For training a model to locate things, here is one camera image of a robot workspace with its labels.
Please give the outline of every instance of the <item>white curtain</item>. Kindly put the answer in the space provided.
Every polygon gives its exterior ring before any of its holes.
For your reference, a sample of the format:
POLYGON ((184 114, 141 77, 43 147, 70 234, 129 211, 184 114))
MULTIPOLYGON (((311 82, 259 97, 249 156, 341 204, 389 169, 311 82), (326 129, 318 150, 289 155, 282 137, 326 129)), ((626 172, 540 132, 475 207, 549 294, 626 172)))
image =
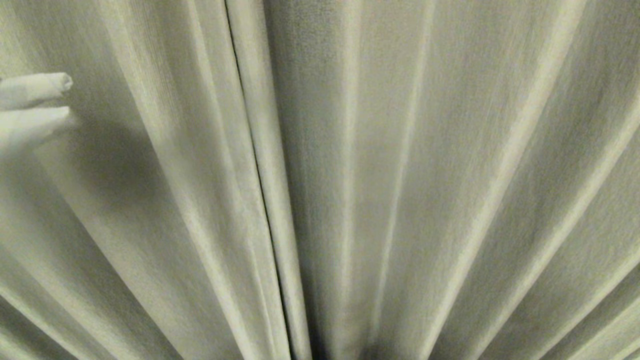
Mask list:
POLYGON ((0 358, 640 359, 640 2, 4 0, 0 358))

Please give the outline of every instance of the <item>fabric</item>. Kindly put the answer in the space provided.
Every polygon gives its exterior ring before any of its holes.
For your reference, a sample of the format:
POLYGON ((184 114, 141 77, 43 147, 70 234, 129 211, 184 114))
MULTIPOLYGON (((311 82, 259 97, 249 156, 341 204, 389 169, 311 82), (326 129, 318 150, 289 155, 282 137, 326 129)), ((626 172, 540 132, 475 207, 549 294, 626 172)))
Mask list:
POLYGON ((79 123, 0 168, 0 358, 639 357, 638 1, 0 23, 79 123))

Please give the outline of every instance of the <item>curtain pleat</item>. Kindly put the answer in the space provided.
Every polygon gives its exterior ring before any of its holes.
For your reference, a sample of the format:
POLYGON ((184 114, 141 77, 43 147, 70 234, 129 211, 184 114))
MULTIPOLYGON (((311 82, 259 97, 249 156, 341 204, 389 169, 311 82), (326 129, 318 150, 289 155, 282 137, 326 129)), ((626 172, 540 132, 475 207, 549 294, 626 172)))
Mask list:
POLYGON ((640 359, 640 3, 0 2, 0 358, 640 359))

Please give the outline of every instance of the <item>sheer curtain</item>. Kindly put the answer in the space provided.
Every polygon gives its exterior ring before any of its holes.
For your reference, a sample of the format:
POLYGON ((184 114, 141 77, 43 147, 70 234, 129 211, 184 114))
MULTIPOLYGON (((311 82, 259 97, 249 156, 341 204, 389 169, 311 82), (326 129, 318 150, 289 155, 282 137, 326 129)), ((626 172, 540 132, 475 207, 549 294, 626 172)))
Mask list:
POLYGON ((637 1, 0 2, 0 357, 640 359, 637 1))

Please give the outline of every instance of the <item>curtain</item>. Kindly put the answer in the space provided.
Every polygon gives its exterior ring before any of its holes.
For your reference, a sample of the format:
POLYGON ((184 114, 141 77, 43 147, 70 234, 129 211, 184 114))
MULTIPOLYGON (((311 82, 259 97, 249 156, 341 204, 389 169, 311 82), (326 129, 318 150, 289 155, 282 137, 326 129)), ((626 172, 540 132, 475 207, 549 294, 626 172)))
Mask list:
POLYGON ((6 359, 640 359, 640 2, 5 0, 6 359))

